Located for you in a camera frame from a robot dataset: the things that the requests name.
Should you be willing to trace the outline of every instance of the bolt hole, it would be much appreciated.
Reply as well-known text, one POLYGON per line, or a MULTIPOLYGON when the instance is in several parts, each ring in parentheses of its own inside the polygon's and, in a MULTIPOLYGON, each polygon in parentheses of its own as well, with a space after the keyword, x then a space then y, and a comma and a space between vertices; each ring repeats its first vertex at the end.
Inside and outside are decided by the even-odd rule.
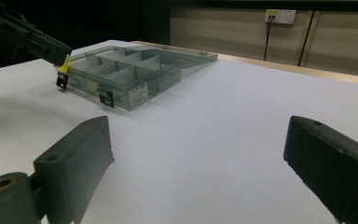
POLYGON ((4 179, 0 181, 0 188, 3 188, 11 183, 11 179, 4 179))
POLYGON ((0 190, 8 189, 16 183, 16 177, 11 176, 5 179, 0 179, 0 190))
POLYGON ((56 161, 58 159, 58 156, 49 156, 48 161, 56 161))

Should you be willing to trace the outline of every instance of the cable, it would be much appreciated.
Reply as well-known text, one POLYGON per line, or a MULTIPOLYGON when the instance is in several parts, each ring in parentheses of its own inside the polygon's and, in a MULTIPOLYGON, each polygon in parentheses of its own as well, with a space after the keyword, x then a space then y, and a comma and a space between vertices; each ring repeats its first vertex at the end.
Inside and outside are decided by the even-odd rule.
POLYGON ((272 16, 269 16, 267 21, 267 38, 266 38, 266 47, 264 49, 264 61, 266 60, 267 57, 267 46, 269 45, 269 29, 271 28, 272 20, 274 20, 274 18, 272 16))
POLYGON ((305 49, 305 46, 306 46, 307 41, 308 41, 308 36, 310 34, 310 27, 312 26, 312 21, 313 21, 313 16, 314 15, 315 15, 315 11, 313 10, 312 15, 310 16, 310 24, 308 25, 307 34, 305 35, 305 40, 304 40, 303 46, 301 48, 300 58, 298 59, 297 66, 301 65, 302 57, 303 57, 303 54, 304 54, 304 49, 305 49))

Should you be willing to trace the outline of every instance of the black plastic part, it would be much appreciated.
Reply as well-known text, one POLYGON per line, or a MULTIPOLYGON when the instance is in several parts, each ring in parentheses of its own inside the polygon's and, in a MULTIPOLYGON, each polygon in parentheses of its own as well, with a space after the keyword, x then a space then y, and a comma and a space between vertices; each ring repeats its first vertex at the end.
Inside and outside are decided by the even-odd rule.
POLYGON ((66 74, 57 73, 57 82, 56 85, 66 90, 66 86, 68 85, 69 77, 66 74))
POLYGON ((113 98, 113 93, 111 91, 105 91, 101 88, 98 88, 97 91, 100 95, 100 102, 102 104, 115 107, 115 99, 113 98))
POLYGON ((114 162, 107 116, 87 120, 34 161, 50 223, 80 223, 114 162))
POLYGON ((284 159, 335 218, 358 224, 358 143, 319 121, 291 117, 284 159))
POLYGON ((0 224, 36 224, 38 216, 28 175, 0 176, 0 224))
POLYGON ((14 58, 17 49, 62 66, 72 49, 39 31, 23 15, 0 3, 0 55, 14 58))
POLYGON ((107 116, 84 121, 34 161, 35 173, 0 176, 0 224, 80 223, 114 162, 107 116))

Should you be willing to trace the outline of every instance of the dark background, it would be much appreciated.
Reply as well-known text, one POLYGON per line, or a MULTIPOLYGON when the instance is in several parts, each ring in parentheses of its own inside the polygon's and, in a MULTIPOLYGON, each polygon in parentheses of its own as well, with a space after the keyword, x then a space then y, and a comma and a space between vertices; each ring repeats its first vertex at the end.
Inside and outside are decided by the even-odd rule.
MULTIPOLYGON (((358 0, 0 0, 72 49, 109 39, 170 45, 170 7, 291 8, 358 11, 358 0)), ((0 67, 35 60, 19 49, 0 67)))
MULTIPOLYGON (((109 39, 169 44, 169 4, 153 1, 1 0, 43 33, 72 49, 109 39)), ((37 59, 18 49, 15 59, 0 57, 0 67, 37 59)))

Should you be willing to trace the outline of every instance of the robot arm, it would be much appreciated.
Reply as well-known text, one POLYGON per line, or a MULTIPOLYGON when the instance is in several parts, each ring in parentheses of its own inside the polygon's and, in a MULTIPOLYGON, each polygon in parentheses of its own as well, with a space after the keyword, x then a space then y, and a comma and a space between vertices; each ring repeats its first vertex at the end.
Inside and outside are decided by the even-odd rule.
POLYGON ((0 2, 0 55, 14 58, 17 49, 26 49, 57 67, 67 63, 72 51, 62 42, 39 31, 22 14, 0 2))

